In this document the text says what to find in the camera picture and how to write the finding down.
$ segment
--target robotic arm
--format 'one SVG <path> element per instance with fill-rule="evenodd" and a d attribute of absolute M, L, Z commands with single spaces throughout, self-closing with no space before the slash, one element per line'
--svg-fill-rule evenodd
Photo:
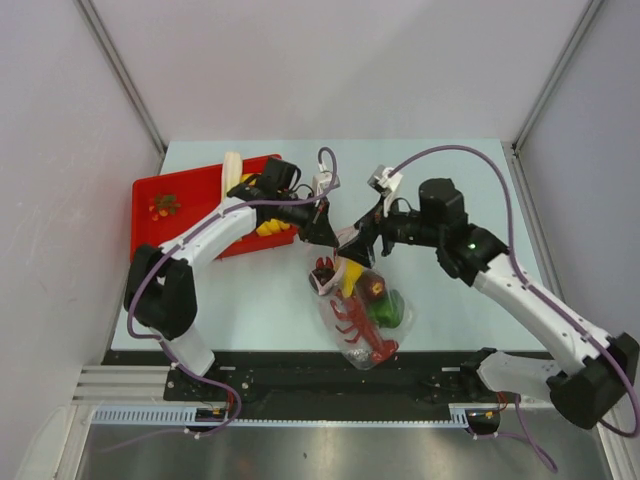
<path fill-rule="evenodd" d="M 135 252 L 124 307 L 127 311 L 132 308 L 136 292 L 150 272 L 170 255 L 152 275 L 133 308 L 136 319 L 168 343 L 176 359 L 196 375 L 204 375 L 215 360 L 194 323 L 198 310 L 194 277 L 203 267 L 233 242 L 273 218 L 298 227 L 298 235 L 305 242 L 338 246 L 329 224 L 329 201 L 300 201 L 290 190 L 296 171 L 298 168 L 291 163 L 269 158 L 255 184 L 240 183 L 231 189 L 228 198 L 187 232 L 158 248 L 142 245 Z M 330 177 L 325 172 L 314 176 L 316 194 L 329 186 L 327 175 Z M 336 179 L 333 188 L 338 185 Z M 215 228 L 208 228 L 213 221 Z"/>
<path fill-rule="evenodd" d="M 536 360 L 483 349 L 461 367 L 467 388 L 516 392 L 553 403 L 573 424 L 589 429 L 625 394 L 609 362 L 588 341 L 591 336 L 618 362 L 633 382 L 638 343 L 628 334 L 617 338 L 589 323 L 528 275 L 517 275 L 508 247 L 491 232 L 468 222 L 462 193 L 449 179 L 430 179 L 419 187 L 420 210 L 401 212 L 395 200 L 399 174 L 379 167 L 369 185 L 381 193 L 376 206 L 356 222 L 358 235 L 337 254 L 366 267 L 375 261 L 374 242 L 382 238 L 382 255 L 396 243 L 435 248 L 438 263 L 499 303 L 548 349 L 554 360 Z M 586 330 L 571 327 L 533 291 L 543 292 Z"/>

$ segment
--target white table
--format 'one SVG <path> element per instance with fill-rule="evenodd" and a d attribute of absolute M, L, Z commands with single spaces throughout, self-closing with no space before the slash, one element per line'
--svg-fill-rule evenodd
<path fill-rule="evenodd" d="M 531 242 L 498 140 L 304 140 L 172 142 L 162 173 L 221 163 L 226 151 L 243 158 L 280 153 L 297 163 L 303 181 L 316 173 L 316 155 L 323 145 L 338 157 L 342 187 L 330 194 L 334 229 L 353 224 L 377 200 L 366 181 L 379 165 L 395 166 L 425 148 L 445 143 L 477 148 L 494 159 L 507 177 L 514 204 L 516 251 L 520 262 L 539 278 Z M 464 194 L 470 221 L 506 241 L 506 210 L 497 178 L 480 159 L 465 152 L 443 152 L 407 167 L 400 194 L 418 207 L 418 185 L 432 177 L 450 177 Z M 196 322 L 213 350 L 336 351 L 317 311 L 308 275 L 306 245 L 294 245 L 215 261 L 196 278 Z M 376 268 L 394 281 L 413 304 L 416 321 L 401 344 L 403 351 L 542 350 L 542 345 L 500 306 L 450 279 L 429 248 L 397 245 L 382 259 L 376 245 Z M 138 331 L 145 329 L 136 324 Z M 158 350 L 154 341 L 130 338 L 126 312 L 120 312 L 113 350 Z"/>

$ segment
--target red tray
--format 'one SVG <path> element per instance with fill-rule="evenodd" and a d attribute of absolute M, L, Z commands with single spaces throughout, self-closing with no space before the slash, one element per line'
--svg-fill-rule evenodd
<path fill-rule="evenodd" d="M 242 173 L 261 173 L 271 156 L 281 158 L 267 155 L 247 159 L 242 162 Z M 131 260 L 140 245 L 149 243 L 157 247 L 185 232 L 216 208 L 220 204 L 221 177 L 222 165 L 212 165 L 136 180 L 131 202 Z M 175 195 L 181 205 L 176 214 L 153 221 L 149 207 L 156 195 Z M 293 226 L 266 237 L 252 232 L 229 246 L 218 258 L 289 245 L 296 233 Z"/>

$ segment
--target clear plastic bag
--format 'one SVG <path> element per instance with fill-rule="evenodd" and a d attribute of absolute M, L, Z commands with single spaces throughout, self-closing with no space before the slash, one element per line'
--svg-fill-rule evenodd
<path fill-rule="evenodd" d="M 350 234 L 339 232 L 341 243 Z M 328 248 L 312 248 L 309 260 L 322 321 L 345 358 L 368 370 L 393 357 L 414 317 L 401 292 L 377 270 L 335 257 Z"/>

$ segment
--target reflective metal floor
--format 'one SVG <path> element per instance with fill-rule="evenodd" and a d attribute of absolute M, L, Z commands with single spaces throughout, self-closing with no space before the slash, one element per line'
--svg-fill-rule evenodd
<path fill-rule="evenodd" d="M 234 427 L 198 441 L 162 435 L 100 453 L 157 427 L 94 426 L 82 480 L 173 479 L 610 479 L 599 442 L 557 413 L 527 412 L 535 438 L 560 468 L 552 475 L 516 440 L 476 441 L 460 430 Z M 502 431 L 520 432 L 506 412 Z"/>

